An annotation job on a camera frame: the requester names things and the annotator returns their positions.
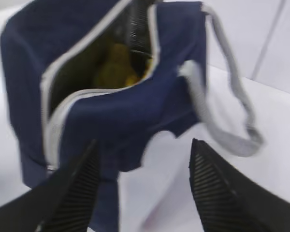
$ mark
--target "fabric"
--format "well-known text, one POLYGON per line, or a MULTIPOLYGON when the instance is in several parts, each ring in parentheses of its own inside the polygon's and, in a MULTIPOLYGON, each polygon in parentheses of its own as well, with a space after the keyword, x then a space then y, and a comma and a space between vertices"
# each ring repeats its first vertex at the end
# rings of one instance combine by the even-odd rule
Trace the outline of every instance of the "fabric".
MULTIPOLYGON (((46 178, 41 126, 41 75, 94 27, 116 0, 36 0, 12 17, 1 38, 10 119, 20 144, 23 178, 34 187, 46 178)), ((118 231, 119 171, 141 166, 148 140, 161 130, 176 136, 197 123, 178 67, 194 60, 206 77, 205 14, 200 2, 159 3, 159 63, 141 84, 78 100, 65 119, 60 164, 101 143, 101 185, 90 227, 118 231)))

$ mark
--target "white table surface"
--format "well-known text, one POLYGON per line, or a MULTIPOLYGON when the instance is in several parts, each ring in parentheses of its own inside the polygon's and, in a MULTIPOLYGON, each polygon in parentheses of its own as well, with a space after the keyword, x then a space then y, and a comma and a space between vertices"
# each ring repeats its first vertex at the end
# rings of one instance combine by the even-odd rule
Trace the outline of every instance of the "white table surface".
MULTIPOLYGON (((16 9, 0 12, 0 29, 16 9)), ((245 136, 244 111, 227 83, 225 71, 209 67, 210 108, 222 128, 245 136)), ((194 126, 179 139, 166 131, 159 133, 148 145, 144 168, 120 177, 122 231, 132 232, 142 225, 147 232, 202 232, 188 180, 193 137, 207 141, 247 177, 290 202, 290 94, 248 79, 243 79, 243 84, 266 140, 262 150, 250 158, 229 154, 211 139, 203 124, 194 126), (169 158, 169 163, 159 162, 164 158, 169 158)), ((28 188, 21 183, 17 143, 8 121, 0 69, 0 205, 26 191, 28 188)))

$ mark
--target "zipper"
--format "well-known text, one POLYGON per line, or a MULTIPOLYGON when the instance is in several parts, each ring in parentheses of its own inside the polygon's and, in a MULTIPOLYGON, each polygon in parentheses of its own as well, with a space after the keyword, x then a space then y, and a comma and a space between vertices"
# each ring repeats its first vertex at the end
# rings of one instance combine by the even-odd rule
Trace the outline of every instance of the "zipper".
MULTIPOLYGON (((45 74, 42 77, 41 90, 43 146, 45 160, 47 162, 47 169, 49 173, 52 173, 59 168, 60 141, 64 130, 65 120, 74 103, 76 103, 80 99, 111 94, 130 88, 124 87, 119 89, 84 89, 72 93, 59 104, 59 106, 55 109, 54 113, 48 121, 48 101, 50 93, 49 90, 51 89, 56 74, 58 73, 60 68, 70 58, 78 54, 80 51, 84 50, 88 44, 90 44, 96 37, 98 37, 131 1, 132 0, 122 0, 117 3, 117 5, 87 36, 85 36, 79 43, 77 43, 70 51, 63 54, 58 60, 54 61, 54 63, 50 65, 49 69, 46 70, 45 74)), ((143 78, 136 85, 149 79, 159 63, 160 46, 157 31, 156 5, 152 5, 148 8, 148 26, 152 46, 152 64, 146 74, 146 77, 143 78)))

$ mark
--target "bag strap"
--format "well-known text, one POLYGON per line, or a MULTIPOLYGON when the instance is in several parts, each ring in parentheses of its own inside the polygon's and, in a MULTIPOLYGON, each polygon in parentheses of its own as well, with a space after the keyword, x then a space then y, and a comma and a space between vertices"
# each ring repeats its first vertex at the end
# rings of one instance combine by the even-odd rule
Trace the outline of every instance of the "bag strap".
POLYGON ((238 75, 237 65, 228 39, 223 31, 220 19, 215 11, 209 6, 203 5, 202 11, 205 12, 206 15, 210 16, 218 43, 226 57, 230 72, 231 90, 235 97, 241 102, 247 113, 245 127, 249 135, 249 139, 244 139, 230 134, 223 131, 216 125, 206 104, 205 90, 202 84, 202 69, 195 61, 185 61, 179 70, 179 75, 186 79, 194 110, 200 117, 200 120, 205 123, 212 137, 233 154, 241 157, 249 157, 259 150, 263 144, 263 138, 255 128, 255 114, 251 102, 242 87, 242 83, 238 75))

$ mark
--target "yellow object inside bag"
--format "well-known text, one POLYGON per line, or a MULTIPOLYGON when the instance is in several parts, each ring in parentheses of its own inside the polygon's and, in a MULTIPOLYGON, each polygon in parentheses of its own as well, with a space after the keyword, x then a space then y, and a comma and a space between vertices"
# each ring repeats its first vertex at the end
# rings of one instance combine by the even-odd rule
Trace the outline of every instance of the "yellow object inside bag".
POLYGON ((123 44, 115 43, 111 45, 106 61, 93 75, 92 87, 103 89, 123 88, 135 85, 143 77, 139 77, 131 66, 129 48, 123 44))

